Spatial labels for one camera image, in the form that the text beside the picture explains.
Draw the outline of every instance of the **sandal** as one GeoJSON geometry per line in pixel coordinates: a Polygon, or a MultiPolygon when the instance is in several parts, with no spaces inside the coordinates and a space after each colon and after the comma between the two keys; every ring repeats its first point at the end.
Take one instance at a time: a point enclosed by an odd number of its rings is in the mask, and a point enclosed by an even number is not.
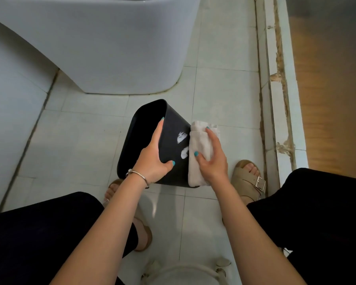
{"type": "Polygon", "coordinates": [[[251,198],[253,201],[257,201],[265,198],[266,182],[261,177],[254,176],[244,169],[245,165],[249,163],[256,166],[255,163],[249,160],[241,160],[236,164],[235,169],[233,170],[231,184],[239,193],[240,197],[246,196],[251,198]]]}
{"type": "MultiPolygon", "coordinates": [[[[120,186],[120,184],[123,182],[123,179],[116,179],[114,182],[112,182],[111,184],[109,184],[108,188],[112,185],[112,184],[117,184],[120,186]]],[[[109,203],[109,200],[106,198],[103,206],[107,206],[109,203]]],[[[147,236],[148,236],[148,241],[147,241],[147,245],[145,246],[144,249],[142,250],[135,250],[136,252],[143,252],[146,249],[149,248],[150,244],[152,243],[153,240],[153,235],[152,235],[152,231],[150,230],[149,224],[147,222],[147,220],[144,217],[144,214],[142,213],[141,207],[139,204],[137,204],[137,208],[136,208],[136,212],[134,214],[134,218],[136,218],[137,220],[141,221],[142,225],[144,225],[144,229],[147,232],[147,236]]]]}

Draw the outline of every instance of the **foot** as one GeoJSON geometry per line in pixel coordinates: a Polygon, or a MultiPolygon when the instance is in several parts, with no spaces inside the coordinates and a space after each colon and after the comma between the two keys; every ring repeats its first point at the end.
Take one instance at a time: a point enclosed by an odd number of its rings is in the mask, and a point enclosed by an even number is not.
{"type": "MultiPolygon", "coordinates": [[[[243,167],[244,170],[247,170],[247,172],[253,174],[256,177],[261,177],[260,171],[257,169],[256,166],[254,166],[252,163],[249,163],[243,167]]],[[[248,205],[251,202],[254,202],[252,198],[248,196],[241,196],[242,201],[244,202],[245,205],[248,205]]]]}
{"type": "MultiPolygon", "coordinates": [[[[118,188],[119,188],[118,184],[111,184],[104,194],[105,199],[111,200],[118,188]]],[[[138,244],[135,251],[142,251],[146,248],[148,244],[147,232],[144,228],[143,223],[140,220],[133,218],[132,222],[136,227],[137,236],[138,236],[138,244]]]]}

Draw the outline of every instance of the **silver bangle bracelet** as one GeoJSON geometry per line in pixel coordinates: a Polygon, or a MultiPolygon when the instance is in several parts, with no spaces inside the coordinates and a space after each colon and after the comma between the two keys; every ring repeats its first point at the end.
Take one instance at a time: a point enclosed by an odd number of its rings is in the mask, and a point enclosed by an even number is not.
{"type": "Polygon", "coordinates": [[[140,173],[134,171],[133,169],[129,169],[128,173],[125,174],[125,177],[128,177],[128,175],[131,174],[131,173],[136,173],[138,176],[140,176],[142,179],[144,179],[145,183],[147,184],[145,189],[149,189],[149,183],[147,182],[146,178],[144,176],[142,176],[140,173]]]}

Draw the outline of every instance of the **sandal strap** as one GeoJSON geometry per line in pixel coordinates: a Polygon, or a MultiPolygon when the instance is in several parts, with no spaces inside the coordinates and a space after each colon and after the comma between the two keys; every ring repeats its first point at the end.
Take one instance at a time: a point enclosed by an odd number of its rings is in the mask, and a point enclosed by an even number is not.
{"type": "Polygon", "coordinates": [[[254,176],[253,174],[249,173],[247,170],[236,167],[233,170],[232,179],[242,179],[251,183],[260,194],[260,199],[265,198],[266,193],[266,181],[262,179],[260,176],[254,176]]]}

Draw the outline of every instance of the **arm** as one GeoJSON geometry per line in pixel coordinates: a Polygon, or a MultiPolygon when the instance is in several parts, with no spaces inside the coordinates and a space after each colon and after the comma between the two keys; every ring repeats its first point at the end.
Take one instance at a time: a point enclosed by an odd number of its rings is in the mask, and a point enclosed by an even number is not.
{"type": "MultiPolygon", "coordinates": [[[[163,164],[159,160],[158,141],[163,123],[163,120],[158,123],[150,144],[142,150],[133,168],[150,183],[158,181],[173,168],[172,161],[163,164]]],[[[98,220],[58,271],[52,285],[115,283],[138,200],[145,187],[144,179],[137,174],[130,174],[122,182],[98,220]]]]}
{"type": "Polygon", "coordinates": [[[228,179],[228,164],[219,139],[206,129],[214,156],[197,156],[200,171],[218,198],[240,278],[245,285],[305,284],[302,277],[260,227],[228,179]]]}

